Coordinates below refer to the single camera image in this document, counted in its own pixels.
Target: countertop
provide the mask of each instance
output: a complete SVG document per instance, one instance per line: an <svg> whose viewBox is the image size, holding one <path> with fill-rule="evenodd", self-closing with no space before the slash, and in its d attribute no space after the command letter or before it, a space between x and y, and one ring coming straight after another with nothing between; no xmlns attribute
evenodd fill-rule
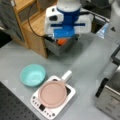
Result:
<svg viewBox="0 0 120 120"><path fill-rule="evenodd" d="M12 41L0 49L0 81L41 120L46 120L30 104L30 98L38 87L24 86L20 81L20 73L25 66L33 63L45 68L46 79L52 75L61 77L70 69L73 76L68 84L76 89L76 95L55 120L112 120L96 108L95 93L103 78L110 78L118 67L110 61L110 56L117 47L90 33L82 35L61 56L50 53L48 59L45 59Z"/></svg>

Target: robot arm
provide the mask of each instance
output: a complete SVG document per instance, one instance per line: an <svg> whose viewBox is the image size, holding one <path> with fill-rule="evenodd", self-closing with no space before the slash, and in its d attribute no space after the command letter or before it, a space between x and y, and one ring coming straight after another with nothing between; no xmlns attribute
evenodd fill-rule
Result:
<svg viewBox="0 0 120 120"><path fill-rule="evenodd" d="M58 0L56 6L46 10L45 33L54 39L89 33L92 20L90 14L81 15L79 0Z"/></svg>

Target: metal container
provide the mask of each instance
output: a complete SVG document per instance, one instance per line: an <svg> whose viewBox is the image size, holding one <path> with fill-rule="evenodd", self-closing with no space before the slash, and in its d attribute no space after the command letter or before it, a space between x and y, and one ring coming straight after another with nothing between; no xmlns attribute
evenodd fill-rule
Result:
<svg viewBox="0 0 120 120"><path fill-rule="evenodd" d="M78 37L79 35L73 36L72 38L68 39L68 41L62 46L57 45L56 42L50 42L49 40L45 40L45 44L51 52L57 56L60 56L65 50L69 49L69 47L75 43Z"/></svg>

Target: appliance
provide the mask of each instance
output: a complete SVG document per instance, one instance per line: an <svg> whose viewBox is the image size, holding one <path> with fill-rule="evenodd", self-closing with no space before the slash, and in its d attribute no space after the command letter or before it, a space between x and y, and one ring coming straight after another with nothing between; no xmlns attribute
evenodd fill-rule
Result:
<svg viewBox="0 0 120 120"><path fill-rule="evenodd" d="M113 63L120 65L120 46L112 54ZM120 120L120 66L109 80L105 78L96 94L96 106L116 120Z"/></svg>
<svg viewBox="0 0 120 120"><path fill-rule="evenodd" d="M50 82L53 80L60 81L61 79L57 76L51 76L46 82ZM72 97L76 93L76 91L73 87L66 84L67 98L66 98L65 102L61 106L53 109L53 108L47 108L40 103L40 100L38 98L38 93L39 93L40 89L41 89L41 87L33 94L30 102L31 102L32 106L35 107L35 109L39 111L39 113L41 113L45 118L47 118L49 120L52 120L55 117L57 117L57 115L61 112L61 110L67 105L67 103L72 99Z"/></svg>

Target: pink object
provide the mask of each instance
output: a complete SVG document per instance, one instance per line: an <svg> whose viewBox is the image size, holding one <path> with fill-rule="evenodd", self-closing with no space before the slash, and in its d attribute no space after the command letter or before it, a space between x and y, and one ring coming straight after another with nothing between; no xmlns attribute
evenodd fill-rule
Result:
<svg viewBox="0 0 120 120"><path fill-rule="evenodd" d="M63 81L50 81L39 90L40 102L48 108L62 105L67 98L67 91Z"/></svg>

